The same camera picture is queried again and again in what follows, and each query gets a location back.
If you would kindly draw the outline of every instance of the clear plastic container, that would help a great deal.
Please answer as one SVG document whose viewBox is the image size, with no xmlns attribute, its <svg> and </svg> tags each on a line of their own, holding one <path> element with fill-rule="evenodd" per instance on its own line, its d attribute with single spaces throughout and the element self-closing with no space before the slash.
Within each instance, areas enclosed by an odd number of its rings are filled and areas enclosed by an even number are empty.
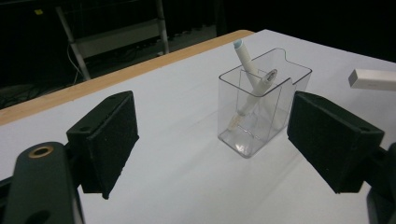
<svg viewBox="0 0 396 224">
<path fill-rule="evenodd" d="M 312 73 L 287 61 L 283 49 L 272 49 L 252 61 L 259 69 L 258 77 L 242 65 L 219 76 L 218 138 L 244 158 L 255 155 L 288 125 L 294 93 L 305 90 Z M 259 82 L 274 69 L 271 87 L 261 94 L 253 91 L 251 79 Z M 249 103 L 254 105 L 247 111 Z"/>
</svg>

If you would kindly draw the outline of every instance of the dark floor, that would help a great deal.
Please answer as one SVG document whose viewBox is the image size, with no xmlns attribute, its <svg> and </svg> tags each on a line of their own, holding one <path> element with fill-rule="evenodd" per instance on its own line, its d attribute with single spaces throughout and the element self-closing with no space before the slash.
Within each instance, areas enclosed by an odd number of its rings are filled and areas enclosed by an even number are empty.
<svg viewBox="0 0 396 224">
<path fill-rule="evenodd" d="M 178 49 L 204 42 L 216 37 L 216 26 L 203 26 L 182 34 L 177 34 L 169 39 L 169 50 Z M 108 73 L 120 70 L 124 67 L 159 57 L 162 54 L 160 40 L 142 42 L 127 48 L 113 50 L 101 55 L 86 59 L 86 64 L 92 78 L 105 76 Z M 82 82 L 82 76 L 76 70 L 76 78 L 67 84 L 37 85 L 26 84 L 9 86 L 0 89 L 0 109 L 34 99 L 54 91 Z"/>
</svg>

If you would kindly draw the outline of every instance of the cable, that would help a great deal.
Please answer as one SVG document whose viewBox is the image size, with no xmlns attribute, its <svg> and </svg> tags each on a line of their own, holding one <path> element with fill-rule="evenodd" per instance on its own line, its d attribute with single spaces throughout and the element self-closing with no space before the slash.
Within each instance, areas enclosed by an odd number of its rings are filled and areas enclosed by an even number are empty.
<svg viewBox="0 0 396 224">
<path fill-rule="evenodd" d="M 32 94 L 32 91 L 36 88 L 36 86 L 31 86 L 29 88 L 24 89 L 23 91 L 19 91 L 9 96 L 1 96 L 0 99 L 0 108 L 6 108 L 12 105 L 17 105 L 19 103 L 34 99 L 40 94 L 40 89 L 37 90 L 36 94 Z"/>
<path fill-rule="evenodd" d="M 66 48 L 67 58 L 69 59 L 70 63 L 73 64 L 73 66 L 76 68 L 76 70 L 78 71 L 78 73 L 80 73 L 80 74 L 82 75 L 82 73 L 79 71 L 79 68 L 76 66 L 75 63 L 73 63 L 72 59 L 70 58 L 69 49 L 70 49 L 70 44 L 67 44 L 67 48 Z"/>
<path fill-rule="evenodd" d="M 76 85 L 77 77 L 78 77 L 78 70 L 77 70 L 77 72 L 76 72 L 75 80 L 74 80 L 72 86 Z"/>
</svg>

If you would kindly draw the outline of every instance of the white table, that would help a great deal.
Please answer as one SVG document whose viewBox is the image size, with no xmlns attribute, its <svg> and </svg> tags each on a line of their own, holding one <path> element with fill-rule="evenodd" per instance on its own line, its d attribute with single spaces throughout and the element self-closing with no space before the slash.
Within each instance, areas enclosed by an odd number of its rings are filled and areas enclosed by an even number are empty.
<svg viewBox="0 0 396 224">
<path fill-rule="evenodd" d="M 396 71 L 396 63 L 264 30 L 244 38 L 252 57 L 274 48 L 313 70 L 306 91 L 332 100 L 396 142 L 396 92 L 350 89 L 355 68 Z M 368 223 L 363 185 L 334 194 L 289 142 L 286 130 L 251 159 L 217 138 L 218 77 L 240 62 L 233 44 L 147 72 L 0 126 L 0 178 L 26 148 L 57 141 L 107 96 L 134 92 L 140 139 L 105 201 L 80 197 L 87 223 Z"/>
</svg>

